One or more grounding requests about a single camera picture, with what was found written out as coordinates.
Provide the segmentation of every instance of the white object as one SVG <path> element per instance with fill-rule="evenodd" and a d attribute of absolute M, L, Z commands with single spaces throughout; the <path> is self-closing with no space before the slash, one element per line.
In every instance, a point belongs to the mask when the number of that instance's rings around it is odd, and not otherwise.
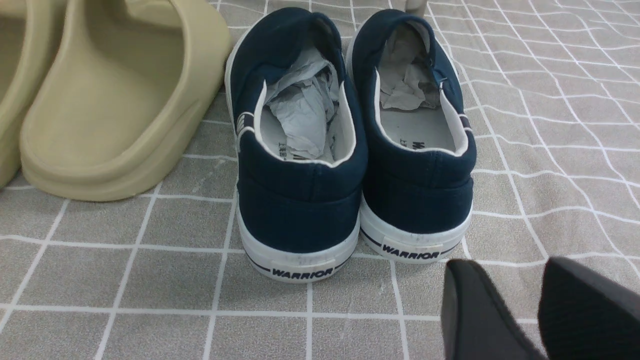
<path fill-rule="evenodd" d="M 335 67 L 312 44 L 282 79 L 267 87 L 265 104 L 282 125 L 293 154 L 311 160 L 323 155 L 338 91 Z"/>
<path fill-rule="evenodd" d="M 423 41 L 398 27 L 387 40 L 380 59 L 380 105 L 383 109 L 404 111 L 437 109 L 440 96 L 435 80 L 427 76 Z"/>

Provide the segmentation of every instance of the side logo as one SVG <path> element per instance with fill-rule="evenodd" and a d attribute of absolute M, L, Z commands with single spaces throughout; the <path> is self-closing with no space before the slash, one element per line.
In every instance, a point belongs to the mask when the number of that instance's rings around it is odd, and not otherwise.
<path fill-rule="evenodd" d="M 242 131 L 242 129 L 244 129 L 246 126 L 252 126 L 253 125 L 253 114 L 245 111 L 244 113 L 240 114 L 240 116 L 238 116 L 238 119 L 236 120 L 236 134 L 240 135 L 240 132 Z"/>

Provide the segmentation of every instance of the shoe pair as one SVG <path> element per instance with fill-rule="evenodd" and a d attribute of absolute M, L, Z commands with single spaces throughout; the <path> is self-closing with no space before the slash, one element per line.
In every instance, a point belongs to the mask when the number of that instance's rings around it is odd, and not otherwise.
<path fill-rule="evenodd" d="M 389 259 L 429 263 L 467 230 L 476 145 L 456 71 L 422 18 L 382 10 L 342 58 L 322 13 L 275 11 L 227 61 L 237 221 L 260 273 L 324 279 L 362 229 Z"/>

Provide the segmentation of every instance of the heel label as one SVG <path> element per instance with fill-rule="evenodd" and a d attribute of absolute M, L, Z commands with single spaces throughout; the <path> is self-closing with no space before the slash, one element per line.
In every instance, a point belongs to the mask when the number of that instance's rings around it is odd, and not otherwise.
<path fill-rule="evenodd" d="M 273 268 L 271 269 L 271 274 L 278 277 L 286 277 L 287 279 L 318 279 L 327 275 L 331 275 L 333 269 L 334 268 L 328 268 L 325 270 L 318 270 L 316 272 L 288 272 Z"/>
<path fill-rule="evenodd" d="M 421 260 L 429 260 L 429 259 L 437 259 L 440 255 L 439 252 L 407 252 L 400 251 L 388 245 L 382 245 L 382 250 L 387 252 L 388 254 L 395 255 L 399 258 L 405 259 L 421 259 Z"/>

